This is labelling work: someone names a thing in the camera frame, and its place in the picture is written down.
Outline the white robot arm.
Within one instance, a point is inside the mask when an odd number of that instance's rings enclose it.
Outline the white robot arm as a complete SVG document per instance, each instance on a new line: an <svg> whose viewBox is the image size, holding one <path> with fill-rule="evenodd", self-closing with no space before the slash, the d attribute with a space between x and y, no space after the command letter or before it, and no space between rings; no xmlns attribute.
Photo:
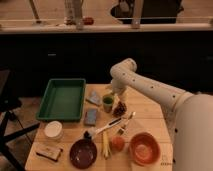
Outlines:
<svg viewBox="0 0 213 171"><path fill-rule="evenodd" d="M186 90L138 75L127 58L110 69L112 91L130 86L176 115L172 171L213 171L213 95Z"/></svg>

